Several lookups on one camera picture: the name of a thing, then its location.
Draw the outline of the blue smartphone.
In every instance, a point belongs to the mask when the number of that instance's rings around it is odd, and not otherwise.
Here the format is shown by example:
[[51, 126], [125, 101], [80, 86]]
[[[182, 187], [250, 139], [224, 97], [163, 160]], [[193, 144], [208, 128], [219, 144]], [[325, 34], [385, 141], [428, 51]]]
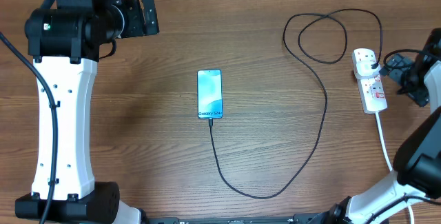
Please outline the blue smartphone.
[[219, 69], [197, 72], [198, 118], [220, 119], [223, 117], [222, 72]]

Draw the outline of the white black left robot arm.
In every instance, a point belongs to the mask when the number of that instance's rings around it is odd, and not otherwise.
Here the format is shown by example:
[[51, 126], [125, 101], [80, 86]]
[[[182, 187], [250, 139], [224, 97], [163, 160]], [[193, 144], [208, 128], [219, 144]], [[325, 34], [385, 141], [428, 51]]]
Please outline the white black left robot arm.
[[90, 108], [100, 47], [159, 31], [154, 0], [44, 0], [25, 23], [37, 78], [39, 149], [18, 218], [55, 223], [146, 223], [115, 182], [98, 182], [90, 159]]

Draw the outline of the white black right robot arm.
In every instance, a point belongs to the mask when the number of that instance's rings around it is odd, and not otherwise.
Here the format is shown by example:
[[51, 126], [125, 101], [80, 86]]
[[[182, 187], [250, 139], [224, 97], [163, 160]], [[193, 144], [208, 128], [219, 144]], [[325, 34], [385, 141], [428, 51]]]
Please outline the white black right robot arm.
[[389, 218], [413, 204], [439, 205], [440, 198], [440, 29], [431, 31], [414, 61], [404, 49], [390, 52], [381, 69], [369, 69], [372, 52], [352, 53], [364, 111], [378, 116], [386, 108], [382, 76], [393, 79], [418, 105], [429, 105], [428, 118], [399, 147], [389, 162], [390, 173], [366, 192], [348, 196], [309, 223], [388, 223]]

